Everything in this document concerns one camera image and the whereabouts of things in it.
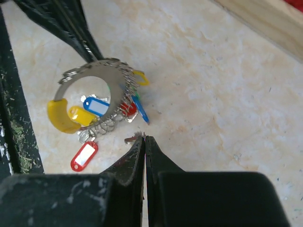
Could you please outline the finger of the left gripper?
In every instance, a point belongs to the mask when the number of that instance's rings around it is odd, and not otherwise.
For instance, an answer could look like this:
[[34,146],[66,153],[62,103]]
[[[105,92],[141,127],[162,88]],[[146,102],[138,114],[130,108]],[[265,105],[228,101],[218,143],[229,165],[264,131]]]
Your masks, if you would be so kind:
[[29,19],[70,46],[71,35],[67,31],[62,14],[56,6],[57,0],[16,0],[14,2]]
[[71,35],[70,46],[86,61],[103,60],[104,56],[89,31],[81,1],[58,0],[56,6]]

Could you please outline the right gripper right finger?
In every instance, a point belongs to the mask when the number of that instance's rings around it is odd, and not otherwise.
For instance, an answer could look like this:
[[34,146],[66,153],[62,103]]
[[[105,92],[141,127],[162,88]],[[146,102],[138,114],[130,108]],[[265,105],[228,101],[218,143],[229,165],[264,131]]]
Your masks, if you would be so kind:
[[258,172],[187,172],[145,139],[151,227],[288,227],[273,184]]

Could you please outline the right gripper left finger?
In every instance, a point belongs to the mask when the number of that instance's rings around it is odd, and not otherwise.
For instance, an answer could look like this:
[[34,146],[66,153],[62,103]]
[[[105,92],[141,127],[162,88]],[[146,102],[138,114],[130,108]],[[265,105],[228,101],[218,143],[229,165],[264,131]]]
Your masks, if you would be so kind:
[[0,185],[3,227],[140,227],[145,141],[100,174],[13,175]]

